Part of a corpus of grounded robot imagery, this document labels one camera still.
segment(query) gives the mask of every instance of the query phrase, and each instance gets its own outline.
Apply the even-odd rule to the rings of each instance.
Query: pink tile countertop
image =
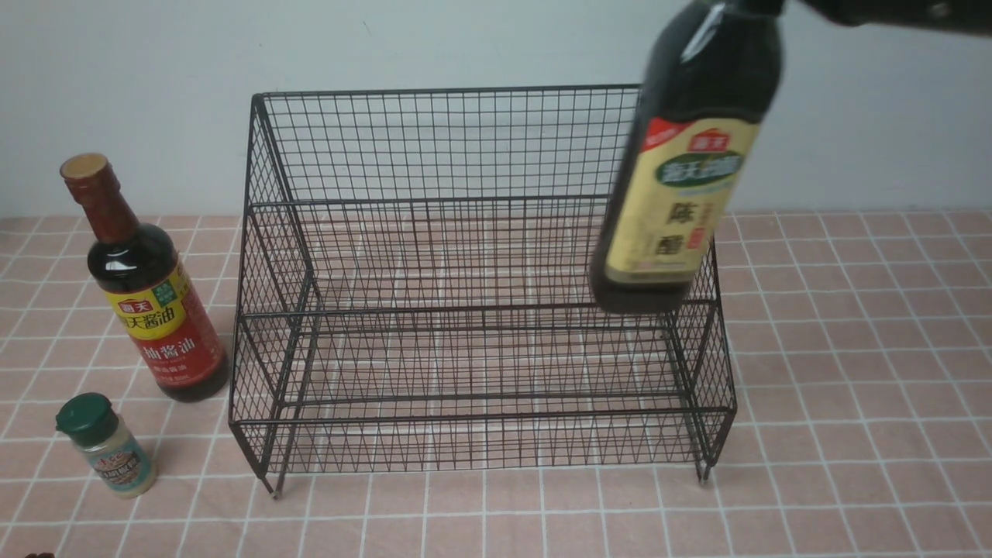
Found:
[[[718,236],[738,413],[713,480],[592,467],[291,477],[225,401],[174,404],[116,328],[76,217],[0,220],[0,556],[992,556],[992,212],[737,214]],[[230,339],[233,217],[151,217]],[[161,468],[117,500],[54,432],[114,400]]]

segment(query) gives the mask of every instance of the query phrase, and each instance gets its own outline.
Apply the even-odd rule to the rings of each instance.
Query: white wall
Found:
[[[265,90],[627,82],[683,0],[24,0],[0,6],[0,214],[77,212],[102,151],[138,212],[238,213]],[[992,40],[794,3],[739,208],[992,206]]]

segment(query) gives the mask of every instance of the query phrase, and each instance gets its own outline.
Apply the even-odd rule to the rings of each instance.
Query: soy sauce bottle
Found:
[[[694,0],[655,42],[589,266],[612,314],[677,309],[782,75],[784,0]]]
[[[60,174],[96,235],[86,258],[89,273],[159,388],[177,401],[216,393],[230,374],[227,355],[172,239],[138,221],[103,155],[73,157]]]

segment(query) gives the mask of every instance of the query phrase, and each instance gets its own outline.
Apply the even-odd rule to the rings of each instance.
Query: wire mesh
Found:
[[[736,412],[715,254],[674,314],[607,315],[587,286],[636,102],[634,86],[256,95],[230,411],[256,474],[705,476]]]

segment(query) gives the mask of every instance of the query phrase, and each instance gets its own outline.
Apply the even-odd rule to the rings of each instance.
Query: dark liquid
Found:
[[[86,263],[89,273],[104,291],[131,293],[149,289],[164,281],[176,267],[176,248],[164,231],[153,224],[141,223],[138,232],[119,244],[95,242]],[[186,387],[159,384],[173,399],[193,402],[213,395],[230,375],[227,356],[203,381]]]
[[[589,267],[596,303],[606,312],[676,310],[692,285],[691,277],[680,277],[677,282],[619,283],[605,273],[606,256],[649,121],[655,117],[673,123],[736,118],[758,124],[778,89],[782,46],[776,10],[762,13],[751,8],[751,4],[770,2],[731,1],[718,15],[712,10],[714,4],[704,0],[689,4],[651,51],[627,148]]]

